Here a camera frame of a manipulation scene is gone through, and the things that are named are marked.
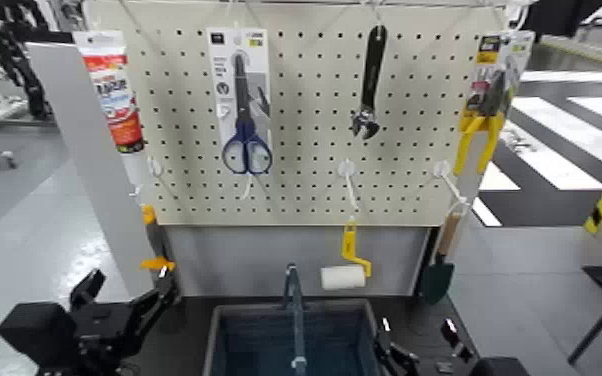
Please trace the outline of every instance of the white pegboard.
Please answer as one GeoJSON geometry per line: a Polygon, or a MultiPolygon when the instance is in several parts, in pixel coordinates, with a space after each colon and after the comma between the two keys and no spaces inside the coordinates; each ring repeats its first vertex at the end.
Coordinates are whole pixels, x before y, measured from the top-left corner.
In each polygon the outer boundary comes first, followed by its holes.
{"type": "Polygon", "coordinates": [[[125,33],[147,151],[166,172],[144,191],[163,224],[437,226],[451,194],[431,181],[438,160],[455,159],[459,111],[479,36],[499,25],[488,7],[383,6],[389,39],[376,95],[380,132],[368,141],[348,130],[359,104],[364,52],[375,25],[360,5],[215,2],[90,3],[89,19],[125,33]],[[254,179],[221,161],[205,29],[269,31],[271,173],[254,179]]]}

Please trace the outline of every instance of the blue basket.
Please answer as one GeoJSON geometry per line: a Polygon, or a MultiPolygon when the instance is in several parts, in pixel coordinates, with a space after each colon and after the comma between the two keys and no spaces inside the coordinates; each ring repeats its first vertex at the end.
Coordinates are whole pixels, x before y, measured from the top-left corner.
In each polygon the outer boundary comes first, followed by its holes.
{"type": "Polygon", "coordinates": [[[373,350],[376,324],[367,300],[303,306],[300,326],[299,317],[294,317],[296,305],[216,307],[203,376],[382,375],[373,350]],[[293,368],[292,362],[299,359],[299,338],[305,364],[293,368]]]}

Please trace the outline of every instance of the yellow paint roller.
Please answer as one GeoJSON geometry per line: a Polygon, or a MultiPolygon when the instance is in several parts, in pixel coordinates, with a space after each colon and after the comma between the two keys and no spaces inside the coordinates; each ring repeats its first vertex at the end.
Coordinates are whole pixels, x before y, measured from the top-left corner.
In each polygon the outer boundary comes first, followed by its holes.
{"type": "Polygon", "coordinates": [[[357,257],[357,222],[350,217],[343,228],[341,256],[355,265],[341,265],[322,268],[320,278],[325,290],[340,290],[366,286],[366,278],[371,277],[371,262],[357,257]]]}

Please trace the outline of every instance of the metal handle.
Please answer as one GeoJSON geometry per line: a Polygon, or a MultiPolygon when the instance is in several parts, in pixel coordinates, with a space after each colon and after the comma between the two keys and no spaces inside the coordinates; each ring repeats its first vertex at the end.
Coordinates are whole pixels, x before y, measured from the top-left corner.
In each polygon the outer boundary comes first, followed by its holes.
{"type": "Polygon", "coordinates": [[[287,309],[289,301],[292,301],[292,313],[294,316],[294,359],[292,368],[296,370],[296,376],[306,375],[306,347],[303,332],[303,294],[301,292],[301,282],[299,274],[296,272],[296,265],[291,263],[287,265],[285,272],[285,288],[282,293],[282,309],[287,309]]]}

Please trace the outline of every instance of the wooden handle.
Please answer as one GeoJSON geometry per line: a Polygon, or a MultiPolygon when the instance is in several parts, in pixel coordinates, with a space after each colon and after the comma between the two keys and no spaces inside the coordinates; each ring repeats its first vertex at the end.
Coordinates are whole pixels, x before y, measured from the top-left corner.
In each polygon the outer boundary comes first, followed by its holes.
{"type": "Polygon", "coordinates": [[[443,225],[443,235],[441,235],[439,247],[436,250],[440,255],[445,256],[448,254],[448,248],[450,248],[450,243],[453,241],[453,236],[455,236],[455,230],[457,230],[457,224],[460,223],[460,219],[462,219],[461,213],[450,213],[446,218],[446,223],[443,225]]]}

